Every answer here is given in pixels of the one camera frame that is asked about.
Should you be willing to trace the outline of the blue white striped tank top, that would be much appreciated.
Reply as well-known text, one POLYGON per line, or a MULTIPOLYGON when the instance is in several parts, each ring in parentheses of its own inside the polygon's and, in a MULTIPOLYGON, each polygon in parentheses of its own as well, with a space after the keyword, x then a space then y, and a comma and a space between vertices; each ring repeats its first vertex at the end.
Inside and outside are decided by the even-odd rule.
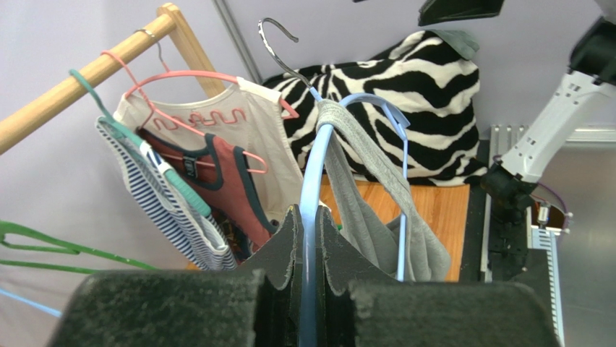
POLYGON ((149 143, 110 116, 95 127, 114 151, 124 185, 162 234, 201 270, 233 270, 238 262, 210 207, 149 143))

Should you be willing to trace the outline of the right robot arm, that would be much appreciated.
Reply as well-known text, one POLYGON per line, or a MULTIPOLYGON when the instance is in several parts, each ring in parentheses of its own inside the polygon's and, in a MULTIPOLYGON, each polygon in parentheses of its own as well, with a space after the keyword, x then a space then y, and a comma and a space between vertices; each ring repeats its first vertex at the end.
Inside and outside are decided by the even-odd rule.
POLYGON ((571 51, 567 72, 525 135, 495 159, 481 187, 492 215, 520 223, 544 170, 574 130, 615 97, 615 2, 598 1, 602 15, 571 51))

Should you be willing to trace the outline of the zebra print blanket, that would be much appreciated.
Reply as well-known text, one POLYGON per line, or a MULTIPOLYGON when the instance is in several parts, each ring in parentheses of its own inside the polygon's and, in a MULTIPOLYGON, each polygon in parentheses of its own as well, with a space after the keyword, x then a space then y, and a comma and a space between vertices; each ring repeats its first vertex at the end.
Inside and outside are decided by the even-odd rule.
POLYGON ((473 99, 479 92, 474 57, 479 44, 462 30, 422 30, 366 61, 304 67, 299 73, 322 97, 380 96, 408 120, 402 142, 384 111, 354 103, 349 112, 412 185, 478 184, 487 166, 478 160, 473 99))

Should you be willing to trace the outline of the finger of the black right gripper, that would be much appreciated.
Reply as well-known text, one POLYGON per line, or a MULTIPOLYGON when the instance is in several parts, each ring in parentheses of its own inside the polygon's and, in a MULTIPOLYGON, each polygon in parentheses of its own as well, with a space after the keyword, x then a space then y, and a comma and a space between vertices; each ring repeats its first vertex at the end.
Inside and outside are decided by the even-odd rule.
POLYGON ((418 25, 475 20, 500 15, 504 0, 429 0, 419 9, 418 25))

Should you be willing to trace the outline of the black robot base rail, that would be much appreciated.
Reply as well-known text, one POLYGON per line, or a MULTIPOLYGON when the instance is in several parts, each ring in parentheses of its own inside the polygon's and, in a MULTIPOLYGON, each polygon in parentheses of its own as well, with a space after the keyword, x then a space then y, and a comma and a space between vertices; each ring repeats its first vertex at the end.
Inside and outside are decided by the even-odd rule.
POLYGON ((524 211, 471 190, 461 277, 529 287, 562 346, 615 344, 615 128, 574 131, 524 211))

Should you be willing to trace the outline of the grey tank top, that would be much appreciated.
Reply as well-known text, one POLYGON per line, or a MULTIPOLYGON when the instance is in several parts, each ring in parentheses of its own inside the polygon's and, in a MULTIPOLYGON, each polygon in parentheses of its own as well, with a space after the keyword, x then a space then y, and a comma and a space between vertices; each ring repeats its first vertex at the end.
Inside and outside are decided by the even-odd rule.
POLYGON ((374 265, 393 277, 404 266, 406 282, 443 282, 450 271, 451 256, 416 208, 402 170, 368 135, 364 127, 340 103, 324 100, 317 106, 317 128, 333 127, 325 154, 324 169, 341 222, 341 236, 374 265), (376 184, 391 211, 383 220, 372 199, 365 196, 353 164, 376 184))

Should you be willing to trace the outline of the pink plastic hanger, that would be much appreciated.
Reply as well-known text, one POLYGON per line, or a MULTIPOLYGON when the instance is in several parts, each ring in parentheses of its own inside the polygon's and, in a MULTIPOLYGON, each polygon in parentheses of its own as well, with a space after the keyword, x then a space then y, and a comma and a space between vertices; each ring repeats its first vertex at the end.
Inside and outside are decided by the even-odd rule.
MULTIPOLYGON (((155 101, 159 103, 180 104, 207 100, 221 94, 231 84, 235 83, 238 78, 245 79, 220 72, 198 72, 191 69, 172 70, 163 67, 157 74, 141 80, 133 75, 128 64, 123 62, 118 55, 110 50, 102 51, 101 54, 108 55, 118 61, 133 84, 121 97, 137 94, 147 103, 155 101)), ((284 112, 283 126, 285 121, 298 118, 298 113, 284 100, 282 93, 280 105, 284 112)), ((138 132, 141 130, 146 130, 145 126, 140 126, 133 131, 138 132)))

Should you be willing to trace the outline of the green plastic hanger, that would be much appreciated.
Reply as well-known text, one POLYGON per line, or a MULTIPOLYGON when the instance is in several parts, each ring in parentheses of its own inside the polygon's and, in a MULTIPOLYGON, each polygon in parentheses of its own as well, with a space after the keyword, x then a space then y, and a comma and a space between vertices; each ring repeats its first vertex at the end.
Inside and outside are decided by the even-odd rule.
MULTIPOLYGON (((88 254, 90 256, 110 260, 113 262, 119 262, 121 264, 136 267, 142 270, 157 270, 156 267, 153 267, 152 265, 146 264, 144 262, 140 262, 138 260, 122 257, 117 254, 104 252, 99 249, 94 249, 92 247, 86 247, 80 244, 75 244, 69 241, 57 239, 47 234, 41 233, 39 231, 35 231, 26 226, 22 226, 20 224, 8 222, 5 220, 1 221, 1 245, 7 249, 32 251, 32 252, 68 254, 72 256, 88 254), (23 236, 28 239, 38 240, 38 241, 43 242, 46 245, 42 246, 42 245, 13 244, 7 241, 7 235, 9 234, 23 236)), ((28 267, 28 268, 35 268, 35 269, 42 269, 42 270, 56 270, 56 271, 78 273, 78 274, 84 274, 84 275, 91 275, 93 273, 98 272, 98 270, 96 269, 90 269, 86 267, 58 265, 58 264, 50 264, 50 263, 42 263, 42 262, 27 262, 27 261, 19 261, 19 260, 1 259, 1 264, 7 265, 7 266, 14 266, 14 267, 28 267)))

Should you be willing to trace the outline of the light blue plastic hanger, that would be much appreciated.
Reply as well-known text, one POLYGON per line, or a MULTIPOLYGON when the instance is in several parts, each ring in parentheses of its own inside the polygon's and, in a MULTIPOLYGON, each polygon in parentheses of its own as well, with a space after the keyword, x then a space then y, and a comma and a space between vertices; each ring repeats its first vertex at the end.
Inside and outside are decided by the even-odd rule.
MULTIPOLYGON (((312 86, 311 82, 303 75, 294 71, 288 67, 282 59, 280 59, 274 49, 268 43, 266 38, 264 24, 269 22, 275 25, 287 38, 295 43, 299 42, 299 39, 292 35, 287 29, 282 26, 278 21, 263 17, 258 22, 258 33, 262 38, 262 42, 268 50, 272 59, 291 76, 301 80, 306 86, 310 94, 317 102, 323 100, 323 97, 312 86)), ((390 123, 393 125, 397 135, 403 142, 403 177, 407 178, 408 167, 408 137, 406 136, 406 127, 409 126, 409 121, 401 113, 401 111, 395 107, 392 103, 386 101, 384 98, 369 94, 369 93, 355 93, 350 96, 346 96, 340 101, 342 106, 348 106, 352 103, 371 103, 372 105, 379 106, 385 112, 390 123)), ((301 199, 299 203, 299 212, 301 213, 302 225, 304 227, 303 244, 302 244, 302 285, 301 285, 301 305, 299 309, 299 328, 298 328, 298 345, 297 346, 317 346, 317 268, 316 268, 316 222, 315 216, 317 214, 317 208, 320 201, 320 187, 322 180, 322 170, 324 168, 325 156, 330 142, 330 138, 333 134, 333 126, 325 125, 317 131, 312 151, 307 160, 307 165, 304 172, 304 181, 301 188, 301 199)), ((399 241, 401 244, 398 246, 398 269, 396 279, 403 281, 405 265, 403 262, 405 246, 402 244, 406 240, 406 236, 403 235, 404 228, 406 227, 406 215, 401 217, 400 235, 399 241)))

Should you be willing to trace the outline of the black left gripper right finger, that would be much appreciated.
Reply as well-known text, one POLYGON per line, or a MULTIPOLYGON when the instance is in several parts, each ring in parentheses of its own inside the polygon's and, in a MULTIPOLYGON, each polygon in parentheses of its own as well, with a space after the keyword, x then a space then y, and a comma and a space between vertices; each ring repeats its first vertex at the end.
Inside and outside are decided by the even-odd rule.
POLYGON ((517 283, 401 283, 315 217, 319 346, 558 346, 549 311, 517 283))

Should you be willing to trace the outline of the wooden clothes rack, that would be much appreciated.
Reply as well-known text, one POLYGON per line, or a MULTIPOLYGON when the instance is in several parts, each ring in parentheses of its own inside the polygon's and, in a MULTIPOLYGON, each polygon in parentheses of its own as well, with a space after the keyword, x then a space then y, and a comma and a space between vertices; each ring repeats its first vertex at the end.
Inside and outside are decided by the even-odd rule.
MULTIPOLYGON (((157 17, 145 26, 156 40, 170 37, 191 70, 213 72, 207 54, 177 5, 166 3, 157 8, 157 17)), ((135 33, 111 49, 123 62, 129 63, 154 45, 152 38, 135 33)), ((80 70, 96 87, 121 69, 118 61, 102 55, 80 70)), ((87 93, 74 78, 69 77, 1 121, 1 153, 5 153, 57 116, 87 93)))

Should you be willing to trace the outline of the teal plastic hanger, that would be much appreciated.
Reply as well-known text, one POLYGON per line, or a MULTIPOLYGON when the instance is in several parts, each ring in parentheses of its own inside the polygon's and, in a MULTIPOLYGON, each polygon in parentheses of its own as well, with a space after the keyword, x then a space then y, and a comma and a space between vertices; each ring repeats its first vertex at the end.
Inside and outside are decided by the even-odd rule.
POLYGON ((210 207, 148 142, 115 120, 90 83, 75 69, 69 73, 98 104, 102 115, 95 127, 116 150, 125 186, 141 208, 156 206, 195 218, 211 215, 210 207))

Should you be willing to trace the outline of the maroon tank top dark trim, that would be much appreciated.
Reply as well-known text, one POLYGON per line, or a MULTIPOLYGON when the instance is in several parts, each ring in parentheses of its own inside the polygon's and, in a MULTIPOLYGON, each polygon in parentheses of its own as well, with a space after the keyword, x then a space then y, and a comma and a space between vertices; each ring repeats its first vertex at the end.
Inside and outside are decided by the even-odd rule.
POLYGON ((185 150, 147 130, 140 135, 212 208, 238 262, 251 257, 277 231, 260 203, 241 147, 206 134, 205 147, 185 150))

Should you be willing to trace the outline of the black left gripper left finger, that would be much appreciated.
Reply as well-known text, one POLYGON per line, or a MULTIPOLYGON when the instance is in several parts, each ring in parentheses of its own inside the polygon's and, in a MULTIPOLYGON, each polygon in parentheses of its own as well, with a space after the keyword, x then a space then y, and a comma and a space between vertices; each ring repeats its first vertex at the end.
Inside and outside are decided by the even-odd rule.
POLYGON ((230 271, 109 270, 72 295, 50 346, 296 346, 301 218, 230 271))

